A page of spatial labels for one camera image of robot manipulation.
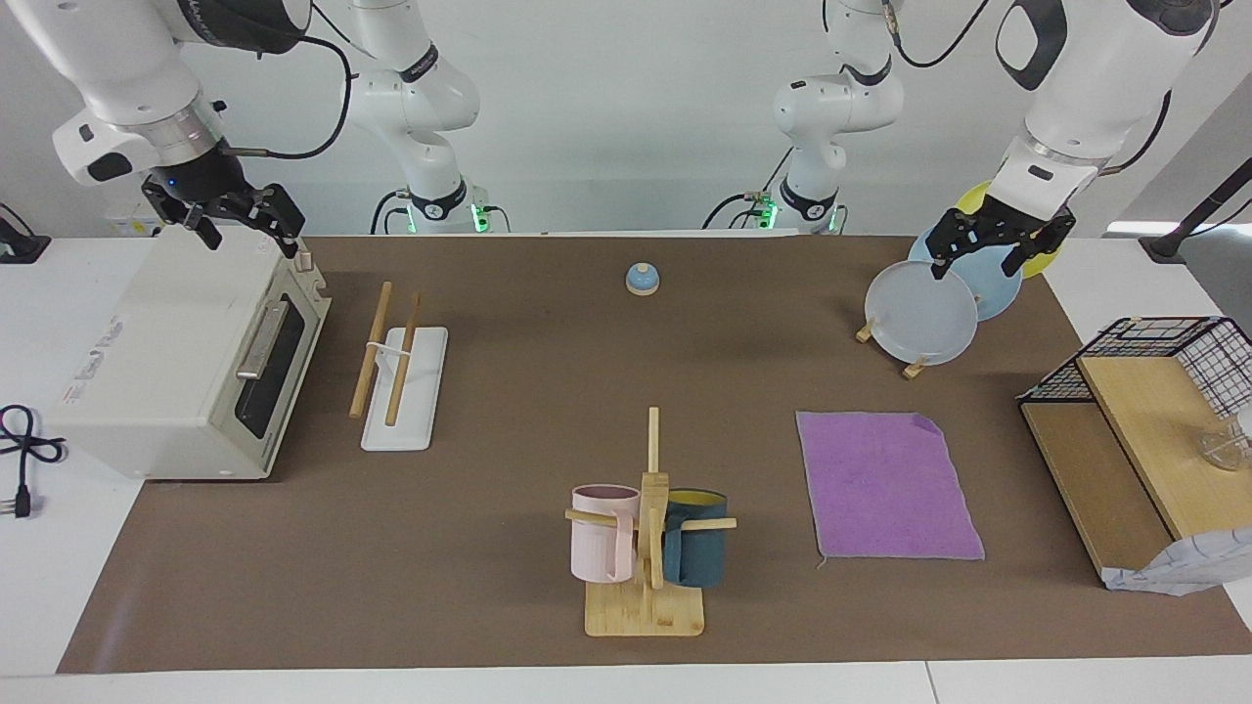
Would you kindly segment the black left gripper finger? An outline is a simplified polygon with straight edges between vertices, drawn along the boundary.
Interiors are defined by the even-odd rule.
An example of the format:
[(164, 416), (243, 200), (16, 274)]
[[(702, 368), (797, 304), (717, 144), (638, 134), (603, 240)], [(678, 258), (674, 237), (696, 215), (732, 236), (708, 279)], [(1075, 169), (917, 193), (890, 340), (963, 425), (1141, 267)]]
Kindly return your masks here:
[(1039, 230), (1025, 236), (1023, 241), (1010, 247), (1003, 261), (1003, 273), (1007, 277), (1020, 276), (1032, 278), (1040, 276), (1052, 261), (1055, 261), (1067, 236), (1075, 224), (1074, 215), (1055, 215)]
[(974, 251), (974, 217), (962, 210), (947, 210), (926, 236), (931, 276), (943, 281), (952, 266)]

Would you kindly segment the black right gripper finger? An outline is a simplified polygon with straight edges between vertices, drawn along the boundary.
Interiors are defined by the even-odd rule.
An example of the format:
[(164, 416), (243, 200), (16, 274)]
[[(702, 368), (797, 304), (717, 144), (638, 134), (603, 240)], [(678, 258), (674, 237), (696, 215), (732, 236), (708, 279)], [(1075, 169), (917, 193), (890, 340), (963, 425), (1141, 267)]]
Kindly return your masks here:
[(183, 205), (185, 205), (185, 212), (182, 215), (182, 225), (197, 233), (207, 249), (217, 251), (222, 246), (222, 236), (210, 219), (217, 200), (184, 200)]
[(305, 217), (290, 199), (290, 193), (280, 184), (245, 193), (245, 213), (242, 222), (277, 242), (279, 251), (292, 261), (299, 253), (300, 229)]

